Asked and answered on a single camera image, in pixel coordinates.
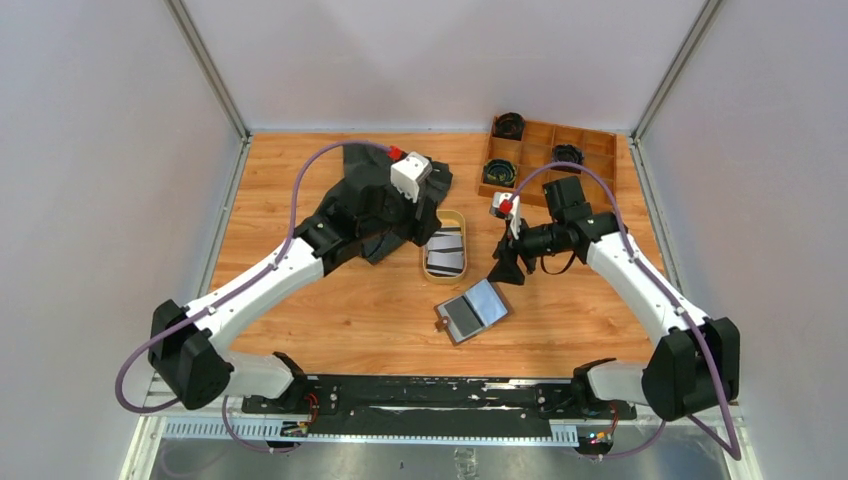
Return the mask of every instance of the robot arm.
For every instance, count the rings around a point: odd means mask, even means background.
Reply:
[[[231,352],[230,345],[271,307],[358,256],[363,241],[394,232],[424,245],[441,226],[436,194],[425,182],[430,175],[450,172],[446,166],[433,172],[430,161],[414,152],[391,169],[360,165],[330,189],[289,245],[284,242],[231,282],[182,308],[172,300],[160,305],[151,337],[188,316],[203,316],[151,348],[151,365],[187,409],[222,394],[283,396],[301,373],[294,362],[283,354]]]
[[[715,388],[689,324],[707,340],[718,366],[726,398],[739,391],[739,331],[727,318],[711,319],[681,295],[642,255],[627,234],[632,255],[624,244],[619,223],[612,213],[592,214],[580,181],[568,177],[544,185],[552,223],[529,227],[520,219],[517,202],[504,204],[506,195],[496,194],[492,212],[506,220],[506,232],[494,257],[497,264],[489,274],[492,282],[517,285],[524,273],[535,269],[536,258],[565,251],[600,274],[615,289],[648,332],[655,347],[648,365],[604,359],[575,369],[572,392],[576,404],[591,407],[610,400],[649,405],[664,420],[673,421],[718,404]],[[646,269],[657,278],[648,277]],[[673,304],[666,295],[677,299]]]

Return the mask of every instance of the black cloth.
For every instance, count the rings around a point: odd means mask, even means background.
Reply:
[[[384,166],[381,172],[385,172],[385,180],[389,181],[389,171],[392,166],[392,159],[380,150],[379,148],[366,145],[345,145],[342,148],[344,174],[349,174],[357,165],[362,163],[373,163],[379,166]],[[427,187],[430,187],[436,192],[436,199],[441,204],[450,190],[453,174],[450,173],[450,168],[447,164],[434,162],[430,157],[430,164],[433,167],[432,173],[425,181]],[[392,232],[385,234],[383,237],[372,238],[362,242],[362,252],[360,256],[368,260],[371,265],[377,264],[380,260],[389,256],[404,243],[404,239],[395,235]]]

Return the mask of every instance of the white backdrop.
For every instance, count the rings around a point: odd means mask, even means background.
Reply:
[[[725,3],[647,162],[689,292],[741,330],[764,478],[844,478],[848,4]]]
[[[186,0],[254,129],[635,127],[703,0]]]
[[[164,2],[0,11],[0,478],[114,479],[115,374],[197,288],[238,140]]]

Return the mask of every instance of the wooden floor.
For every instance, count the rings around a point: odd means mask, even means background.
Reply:
[[[377,266],[354,259],[297,292],[248,328],[233,349],[290,355],[307,372],[420,375],[571,376],[591,360],[647,361],[651,347],[642,327],[603,279],[579,262],[567,274],[537,271],[523,287],[505,285],[515,313],[458,347],[436,333],[434,305],[465,291],[493,266],[491,254],[503,222],[488,213],[475,179],[485,134],[259,134],[253,140],[213,287],[218,288],[271,252],[283,240],[297,170],[320,147],[362,138],[415,150],[446,162],[454,173],[443,208],[458,210],[468,225],[469,272],[457,285],[434,285],[421,272],[420,251],[407,244]],[[626,141],[619,137],[617,188],[624,221],[658,267],[654,241]],[[298,222],[311,214],[341,178],[341,149],[306,174]],[[533,225],[546,209],[522,207]],[[549,268],[559,268],[557,257]]]

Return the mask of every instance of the purple cable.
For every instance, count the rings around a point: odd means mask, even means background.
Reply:
[[[270,454],[288,453],[288,452],[291,452],[292,450],[295,450],[298,447],[300,447],[300,444],[298,443],[297,445],[295,445],[293,447],[288,447],[288,448],[272,448],[272,447],[262,448],[262,447],[257,447],[256,445],[253,445],[252,443],[248,443],[247,440],[244,440],[243,438],[239,437],[238,434],[236,433],[235,429],[233,429],[233,426],[230,425],[229,418],[227,418],[227,402],[229,401],[229,399],[230,399],[229,395],[224,396],[224,402],[221,404],[221,418],[224,420],[224,428],[227,429],[227,433],[230,435],[230,438],[232,438],[236,443],[238,443],[242,447],[244,447],[244,448],[246,448],[246,449],[248,449],[252,452],[270,453]]]
[[[533,173],[528,175],[527,178],[525,178],[518,185],[518,188],[515,189],[515,191],[512,193],[512,196],[509,197],[509,200],[507,200],[507,202],[512,203],[512,200],[521,193],[521,191],[524,189],[525,186],[527,186],[527,184],[530,182],[530,180],[532,180],[534,177],[536,177],[537,175],[541,174],[542,172],[544,172],[546,170],[550,170],[551,168],[560,166],[560,165],[558,165],[558,163],[560,163],[560,162],[548,163],[547,165],[543,165],[543,166],[539,167]],[[653,282],[653,284],[656,285],[657,288],[659,288],[660,291],[663,292],[663,295],[665,295],[666,298],[668,298],[669,302],[671,302],[671,304],[675,308],[682,307],[681,303],[677,299],[677,296],[674,295],[671,292],[671,290],[669,290],[668,287],[665,286],[665,283],[663,283],[642,262],[642,259],[640,257],[634,258],[633,245],[630,244],[630,239],[627,237],[627,230],[625,229],[624,223],[621,219],[621,210],[619,210],[618,203],[615,201],[615,196],[612,194],[612,191],[610,191],[607,184],[601,179],[601,177],[598,176],[598,174],[596,174],[592,170],[589,170],[588,168],[584,167],[583,165],[579,165],[579,164],[576,164],[576,163],[569,163],[568,166],[571,167],[571,168],[575,168],[577,170],[580,170],[581,172],[587,173],[590,177],[592,177],[593,180],[598,182],[598,184],[604,190],[604,193],[606,194],[607,198],[609,198],[610,204],[612,205],[613,212],[615,213],[615,220],[616,220],[616,223],[618,224],[618,231],[619,231],[619,234],[621,235],[622,243],[624,243],[624,248],[627,249],[627,254],[630,256],[631,259],[633,259],[636,266],[639,267],[639,270],[641,270],[642,273],[644,273],[645,276],[647,276],[651,280],[651,282]],[[730,437],[730,444],[728,444],[721,437],[719,437],[718,434],[713,429],[711,429],[706,424],[704,424],[704,422],[695,418],[694,415],[689,415],[689,419],[692,420],[696,425],[701,427],[701,429],[704,430],[704,432],[706,432],[707,435],[712,437],[727,453],[730,454],[730,456],[734,460],[741,460],[742,459],[742,450],[739,447],[739,439],[736,437],[736,429],[733,427],[733,418],[730,416],[730,406],[727,403],[727,398],[725,397],[725,394],[724,394],[724,387],[721,384],[721,376],[718,373],[718,367],[716,366],[715,360],[713,359],[713,355],[712,355],[712,352],[710,351],[710,347],[709,347],[709,345],[707,345],[707,340],[706,340],[706,338],[704,338],[704,334],[701,333],[701,331],[698,329],[698,326],[695,324],[695,321],[692,320],[692,317],[689,315],[689,312],[687,312],[685,310],[683,311],[683,320],[686,322],[686,325],[689,327],[689,329],[694,334],[695,341],[698,342],[698,346],[701,348],[701,352],[703,352],[703,354],[704,354],[704,359],[707,362],[707,369],[710,371],[710,378],[712,379],[712,382],[713,382],[713,388],[715,388],[716,397],[718,398],[718,405],[719,405],[719,409],[721,410],[722,419],[724,420],[724,426],[725,426],[725,429],[727,429],[728,437]],[[664,426],[665,426],[665,422],[663,422],[661,424],[661,428],[659,430],[657,430],[657,433],[655,434],[655,436],[652,437],[647,442],[645,442],[645,444],[642,445],[641,447],[637,447],[637,448],[635,448],[633,450],[629,450],[627,452],[614,454],[615,457],[613,457],[611,455],[605,455],[604,457],[605,458],[623,458],[623,457],[627,457],[627,456],[634,455],[636,453],[641,452],[645,448],[653,445],[653,443],[656,441],[656,439],[659,438],[659,433],[662,432]]]
[[[298,191],[298,189],[300,189],[300,183],[303,181],[303,175],[306,173],[306,170],[309,168],[309,166],[312,165],[312,163],[315,160],[318,159],[318,157],[320,157],[321,155],[327,153],[328,151],[330,151],[334,148],[338,148],[338,147],[341,147],[341,146],[344,146],[344,145],[365,145],[365,146],[378,148],[378,149],[380,149],[384,152],[389,151],[389,147],[387,147],[385,145],[381,145],[379,143],[369,142],[369,141],[365,141],[365,140],[342,140],[342,141],[339,141],[339,142],[331,143],[330,145],[327,145],[324,148],[322,148],[321,150],[318,150],[317,152],[315,152],[315,154],[312,155],[309,158],[309,160],[307,160],[306,163],[303,164],[303,166],[300,168],[300,171],[297,172],[297,178],[295,178],[294,186],[292,187],[292,200],[291,200],[291,210],[290,210],[291,213],[289,215],[289,229],[288,229],[288,233],[286,233],[286,239],[283,241],[282,248],[280,248],[280,252],[277,254],[277,256],[274,259],[275,264],[279,265],[279,263],[283,260],[283,257],[289,251],[289,247],[291,246],[291,242],[294,239],[294,227],[295,227],[295,222],[297,221],[297,191]],[[227,303],[228,301],[232,300],[235,296],[241,294],[242,292],[244,292],[245,290],[247,290],[248,288],[253,286],[256,282],[258,282],[263,277],[265,277],[265,275],[267,275],[268,272],[270,272],[271,270],[272,270],[272,267],[270,265],[267,265],[265,268],[260,270],[255,276],[250,278],[248,281],[246,281],[243,284],[239,285],[238,287],[234,288],[230,293],[223,295],[221,298],[215,300],[214,302],[209,304],[207,307],[198,310],[193,315],[189,316],[188,318],[186,318],[184,320],[177,322],[176,324],[174,324],[170,328],[167,328],[164,331],[159,332],[157,335],[154,335],[153,337],[151,337],[150,340],[147,340],[146,342],[141,344],[141,346],[136,348],[133,351],[133,353],[131,353],[130,356],[126,359],[124,364],[121,365],[121,368],[118,370],[118,376],[115,378],[115,398],[118,399],[118,403],[122,407],[124,407],[124,409],[129,410],[130,412],[133,412],[133,413],[138,413],[138,414],[156,413],[156,412],[160,412],[160,411],[162,411],[162,410],[164,410],[168,407],[176,405],[176,403],[179,401],[179,399],[176,399],[176,398],[168,400],[167,402],[165,402],[161,405],[156,405],[154,407],[138,406],[138,405],[133,405],[132,403],[130,403],[130,401],[127,400],[127,397],[124,395],[124,378],[127,376],[127,372],[129,371],[132,364],[135,363],[135,361],[138,360],[138,357],[140,357],[144,352],[149,350],[153,345],[156,345],[157,343],[161,342],[165,338],[173,335],[175,332],[182,329],[183,327],[185,327],[189,324],[192,324],[194,322],[197,322],[198,320],[209,315],[209,307],[213,307],[215,309],[220,308],[221,305]]]

